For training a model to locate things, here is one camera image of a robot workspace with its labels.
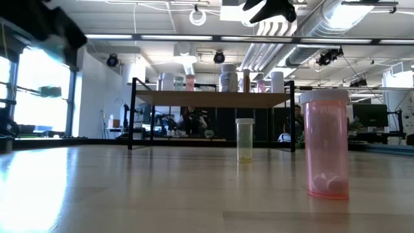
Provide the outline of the large pink vial white cap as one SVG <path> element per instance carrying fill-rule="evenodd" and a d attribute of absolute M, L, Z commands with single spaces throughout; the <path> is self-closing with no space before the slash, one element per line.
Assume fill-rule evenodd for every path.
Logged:
<path fill-rule="evenodd" d="M 347 103 L 342 89 L 300 95 L 304 110 L 307 193 L 326 199 L 349 198 Z"/>

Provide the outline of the large white labelled bottle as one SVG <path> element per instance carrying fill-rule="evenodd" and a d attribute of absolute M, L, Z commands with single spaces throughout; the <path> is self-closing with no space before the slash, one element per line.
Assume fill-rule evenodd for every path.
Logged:
<path fill-rule="evenodd" d="M 224 93 L 238 92 L 238 77 L 235 65 L 221 65 L 221 75 L 219 77 L 219 91 Z"/>

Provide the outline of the silver ventilation duct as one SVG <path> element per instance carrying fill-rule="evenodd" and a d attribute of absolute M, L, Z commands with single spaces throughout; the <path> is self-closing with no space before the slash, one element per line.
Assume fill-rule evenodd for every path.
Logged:
<path fill-rule="evenodd" d="M 373 5 L 360 5 L 361 2 L 362 0 L 323 0 L 300 27 L 296 22 L 284 21 L 280 25 L 275 24 L 276 30 L 282 36 L 340 37 L 359 24 L 374 9 Z M 301 47 L 301 45 L 253 43 L 250 45 L 241 68 L 263 72 L 265 76 L 268 76 L 270 73 L 265 68 L 270 67 L 270 62 L 275 60 L 273 70 L 288 76 L 319 51 L 319 48 Z"/>

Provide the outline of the long overhead light bar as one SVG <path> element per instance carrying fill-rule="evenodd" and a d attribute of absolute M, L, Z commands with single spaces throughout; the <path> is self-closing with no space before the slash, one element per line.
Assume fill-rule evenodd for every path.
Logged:
<path fill-rule="evenodd" d="M 87 34 L 88 39 L 113 41 L 202 41 L 212 43 L 277 43 L 297 45 L 410 46 L 413 38 L 314 38 L 297 36 L 224 36 L 191 34 Z"/>

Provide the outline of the yellow vial white cap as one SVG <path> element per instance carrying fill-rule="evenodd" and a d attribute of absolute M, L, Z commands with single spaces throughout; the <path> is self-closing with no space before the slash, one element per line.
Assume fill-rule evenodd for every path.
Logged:
<path fill-rule="evenodd" d="M 253 118 L 237 118 L 237 160 L 251 162 L 253 157 Z"/>

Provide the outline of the person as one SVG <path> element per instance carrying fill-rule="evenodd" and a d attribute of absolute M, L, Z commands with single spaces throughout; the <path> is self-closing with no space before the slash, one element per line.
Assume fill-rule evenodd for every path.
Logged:
<path fill-rule="evenodd" d="M 301 114 L 301 106 L 300 105 L 295 105 L 294 106 L 294 128 L 295 128 L 295 138 L 296 141 L 298 141 L 303 132 L 304 132 L 304 118 L 303 115 Z M 288 133 L 289 135 L 291 134 L 290 132 L 290 117 L 288 116 L 285 120 L 285 123 L 283 125 L 283 132 L 284 133 Z"/>
<path fill-rule="evenodd" d="M 204 112 L 197 107 L 184 107 L 177 122 L 178 128 L 187 135 L 204 136 L 208 124 L 204 119 Z"/>

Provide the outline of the background robot workstation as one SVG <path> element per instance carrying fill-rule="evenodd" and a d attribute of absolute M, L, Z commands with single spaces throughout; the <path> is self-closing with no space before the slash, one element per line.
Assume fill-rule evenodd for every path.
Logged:
<path fill-rule="evenodd" d="M 134 127 L 133 132 L 139 133 L 142 139 L 151 134 L 153 129 L 154 135 L 167 135 L 169 129 L 173 129 L 177 123 L 173 119 L 173 115 L 164 114 L 160 111 L 154 111 L 149 104 L 141 103 L 137 109 L 134 109 L 134 123 L 138 126 Z"/>

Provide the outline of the white oblong pill bottle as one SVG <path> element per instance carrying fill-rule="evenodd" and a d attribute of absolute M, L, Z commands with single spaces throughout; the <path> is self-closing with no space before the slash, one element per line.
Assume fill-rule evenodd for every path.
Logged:
<path fill-rule="evenodd" d="M 284 75 L 282 72 L 272 72 L 271 75 L 271 92 L 284 93 Z"/>
<path fill-rule="evenodd" d="M 174 74 L 171 72 L 164 72 L 162 74 L 162 91 L 174 91 Z"/>

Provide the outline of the black partition panel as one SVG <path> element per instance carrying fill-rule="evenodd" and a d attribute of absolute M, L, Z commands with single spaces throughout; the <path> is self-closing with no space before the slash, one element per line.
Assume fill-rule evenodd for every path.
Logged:
<path fill-rule="evenodd" d="M 220 139 L 236 141 L 237 129 L 235 120 L 237 118 L 253 118 L 254 142 L 275 142 L 283 132 L 283 126 L 290 116 L 290 108 L 217 108 L 215 116 L 214 128 Z"/>

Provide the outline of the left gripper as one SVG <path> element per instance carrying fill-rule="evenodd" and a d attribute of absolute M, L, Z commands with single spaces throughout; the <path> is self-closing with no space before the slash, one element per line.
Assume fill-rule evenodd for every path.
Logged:
<path fill-rule="evenodd" d="M 53 33 L 63 40 L 65 63 L 75 66 L 78 49 L 87 43 L 81 28 L 60 8 L 50 10 L 50 24 Z"/>

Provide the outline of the wooden shelf black metal legs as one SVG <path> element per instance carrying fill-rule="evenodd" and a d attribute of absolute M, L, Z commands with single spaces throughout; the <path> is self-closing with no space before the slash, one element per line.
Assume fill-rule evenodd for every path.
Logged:
<path fill-rule="evenodd" d="M 131 102 L 129 112 L 129 127 L 127 148 L 137 146 L 176 146 L 176 147 L 213 147 L 234 148 L 235 142 L 219 140 L 155 140 L 154 119 L 150 120 L 150 139 L 148 141 L 137 141 L 133 138 L 135 102 L 139 98 L 151 106 L 155 111 L 156 106 L 190 106 L 190 107 L 214 107 L 214 108 L 249 108 L 249 109 L 272 109 L 275 105 L 290 101 L 290 117 L 294 117 L 294 90 L 293 81 L 285 83 L 289 93 L 222 93 L 222 92 L 195 92 L 195 91 L 153 91 L 146 87 L 144 91 L 138 91 L 136 84 L 140 80 L 133 78 L 131 83 Z"/>

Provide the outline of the black computer monitor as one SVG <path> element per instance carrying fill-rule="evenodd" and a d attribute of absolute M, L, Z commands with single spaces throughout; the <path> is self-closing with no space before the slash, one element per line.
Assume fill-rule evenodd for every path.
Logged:
<path fill-rule="evenodd" d="M 388 127 L 387 105 L 353 104 L 353 116 L 358 117 L 364 127 Z"/>

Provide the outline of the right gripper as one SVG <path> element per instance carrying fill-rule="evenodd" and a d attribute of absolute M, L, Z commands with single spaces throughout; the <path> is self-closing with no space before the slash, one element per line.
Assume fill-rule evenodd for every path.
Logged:
<path fill-rule="evenodd" d="M 294 22 L 297 18 L 296 10 L 289 0 L 246 0 L 243 9 L 262 7 L 249 20 L 250 23 L 258 23 L 269 18 L 270 8 L 272 16 L 283 16 L 288 22 Z"/>

